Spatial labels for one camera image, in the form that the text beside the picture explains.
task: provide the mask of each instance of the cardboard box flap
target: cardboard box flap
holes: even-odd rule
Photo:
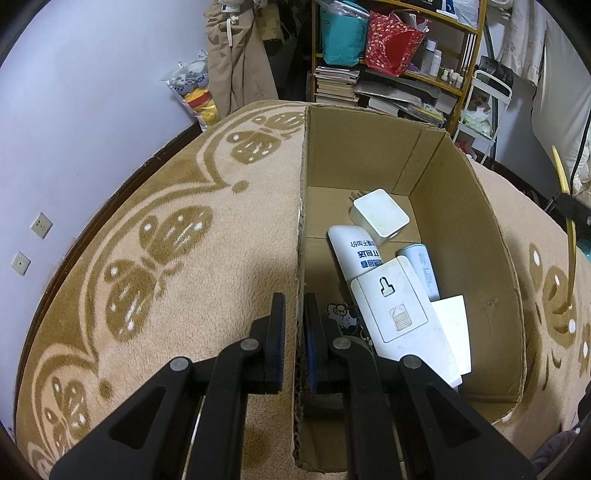
[[[308,108],[308,186],[391,192],[423,131],[441,131],[364,109]]]
[[[442,130],[425,128],[421,131],[417,145],[402,169],[396,186],[392,189],[393,193],[396,195],[410,195],[445,135],[446,133]]]
[[[472,373],[461,391],[519,400],[524,325],[517,274],[472,167],[442,142],[410,194],[442,298],[464,295]]]

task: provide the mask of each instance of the teal bag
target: teal bag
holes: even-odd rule
[[[343,3],[364,10],[353,2],[344,1]],[[322,53],[327,64],[348,67],[357,65],[359,59],[363,58],[367,33],[367,20],[332,14],[324,7],[320,7]]]

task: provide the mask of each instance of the white plastic box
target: white plastic box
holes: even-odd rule
[[[351,221],[367,231],[376,246],[390,240],[410,218],[384,189],[369,192],[353,202]]]

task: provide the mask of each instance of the stack of books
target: stack of books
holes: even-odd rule
[[[359,97],[354,91],[359,70],[347,67],[319,66],[316,77],[316,102],[331,105],[355,106]]]

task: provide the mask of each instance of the metal screw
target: metal screw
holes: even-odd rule
[[[413,370],[420,367],[422,364],[423,362],[421,362],[421,359],[415,355],[407,355],[404,357],[404,365]]]
[[[333,346],[338,350],[347,350],[351,346],[351,340],[345,337],[338,337],[333,340]]]
[[[178,356],[177,358],[173,358],[170,361],[170,368],[173,369],[175,372],[181,372],[185,368],[189,366],[189,360],[187,360],[183,356]]]
[[[240,342],[240,348],[242,350],[256,350],[258,348],[258,340],[256,338],[245,338]]]

